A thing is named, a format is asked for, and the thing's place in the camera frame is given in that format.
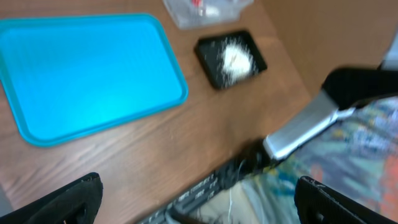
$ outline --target black object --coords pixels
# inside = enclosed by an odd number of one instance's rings
[[[185,220],[185,222],[181,223],[194,223],[191,218],[188,218],[190,213],[200,208],[220,191],[234,186],[246,175],[261,173],[268,163],[267,154],[262,147],[262,139],[257,139],[244,146],[240,154],[212,172],[208,177],[189,187],[174,200],[166,203],[157,211],[152,212],[137,223],[167,223],[166,213],[171,215],[175,220]]]
[[[195,53],[214,88],[224,89],[229,87],[229,84],[225,82],[221,73],[223,59],[220,55],[224,51],[226,40],[228,42],[235,41],[246,46],[253,56],[254,71],[248,77],[255,76],[267,69],[267,64],[248,31],[241,30],[215,37],[205,37],[198,41]]]
[[[2,224],[92,224],[100,209],[103,185],[90,173],[0,218]]]
[[[339,68],[322,85],[339,110],[362,107],[370,101],[398,95],[398,71]]]
[[[294,202],[302,224],[397,224],[311,177],[298,180]]]

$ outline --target small black dish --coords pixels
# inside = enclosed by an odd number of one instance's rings
[[[228,83],[225,81],[221,72],[221,66],[223,59],[220,57],[220,53],[224,51],[223,47],[225,42],[235,41],[243,45],[250,51],[253,56],[253,65],[255,69],[248,75],[247,78],[253,77],[262,71],[267,69],[267,64],[264,61],[259,49],[254,43],[250,33],[246,30],[236,31],[229,34],[218,35],[215,37],[205,37],[198,41],[195,47],[195,53],[210,81],[210,83],[216,89],[225,89],[236,83]]]

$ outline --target patterned cloth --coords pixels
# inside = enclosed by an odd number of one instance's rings
[[[295,184],[308,175],[398,222],[398,98],[375,101],[336,123],[251,184],[260,223],[300,223]]]

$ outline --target blue tray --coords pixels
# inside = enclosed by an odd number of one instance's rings
[[[40,147],[188,96],[165,32],[148,14],[0,21],[0,79],[19,132]]]

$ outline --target wooden table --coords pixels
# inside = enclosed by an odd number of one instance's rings
[[[277,38],[262,3],[239,22],[179,30],[161,0],[0,0],[0,17],[148,12],[163,24],[189,85],[172,110],[50,149],[18,133],[0,90],[0,184],[14,209],[89,173],[100,174],[103,203],[96,223],[131,223],[222,165],[240,146],[281,127],[310,97]],[[212,89],[193,53],[199,37],[247,29],[268,63],[256,78]]]

